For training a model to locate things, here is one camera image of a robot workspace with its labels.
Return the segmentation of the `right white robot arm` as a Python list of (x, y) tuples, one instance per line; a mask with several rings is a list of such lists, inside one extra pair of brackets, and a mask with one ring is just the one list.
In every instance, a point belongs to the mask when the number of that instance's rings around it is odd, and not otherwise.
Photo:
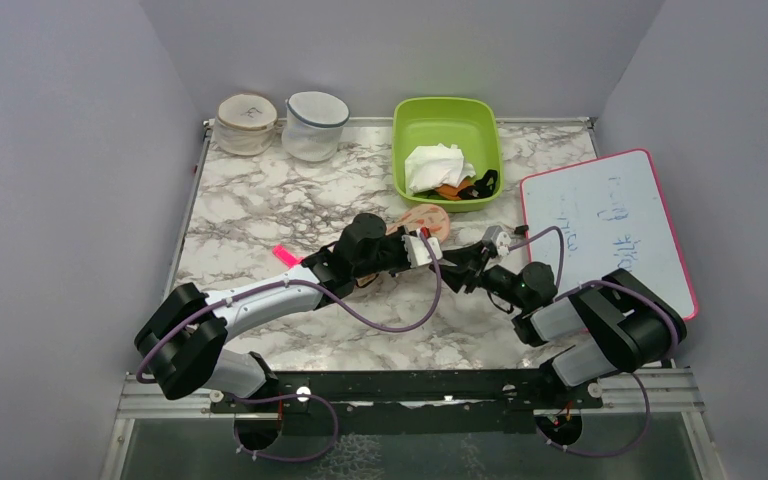
[(632, 373), (672, 356), (686, 338), (682, 317), (629, 271), (619, 268), (559, 293), (559, 273), (530, 262), (514, 273), (490, 266), (499, 254), (482, 241), (443, 253), (443, 282), (454, 292), (484, 290), (494, 306), (512, 314), (518, 339), (539, 347), (580, 331), (588, 338), (540, 365), (539, 398), (560, 407), (577, 386), (615, 372)]

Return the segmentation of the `floral mesh laundry bag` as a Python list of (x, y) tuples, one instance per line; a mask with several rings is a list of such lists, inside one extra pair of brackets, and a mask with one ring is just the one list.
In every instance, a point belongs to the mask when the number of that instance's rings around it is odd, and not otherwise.
[[(394, 223), (388, 224), (381, 217), (372, 213), (361, 213), (354, 217), (352, 226), (360, 226), (362, 233), (371, 233), (371, 238), (379, 238), (393, 233), (397, 228), (406, 228), (409, 234), (420, 231), (425, 238), (435, 237), (439, 240), (440, 248), (448, 238), (451, 230), (451, 221), (448, 213), (439, 206), (421, 204), (409, 209)], [(360, 284), (365, 284), (374, 276), (384, 273), (358, 273), (354, 270), (355, 277)]]

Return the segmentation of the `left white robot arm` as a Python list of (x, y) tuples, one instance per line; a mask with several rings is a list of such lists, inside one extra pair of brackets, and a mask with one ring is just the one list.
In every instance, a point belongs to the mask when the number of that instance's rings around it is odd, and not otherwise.
[(388, 232), (384, 221), (357, 215), (340, 237), (271, 279), (202, 292), (175, 287), (136, 334), (142, 360), (136, 379), (157, 384), (169, 400), (210, 385), (236, 394), (250, 410), (273, 401), (267, 366), (254, 354), (234, 356), (225, 344), (261, 325), (336, 304), (341, 308), (359, 279), (429, 266), (439, 269), (440, 245), (425, 227)]

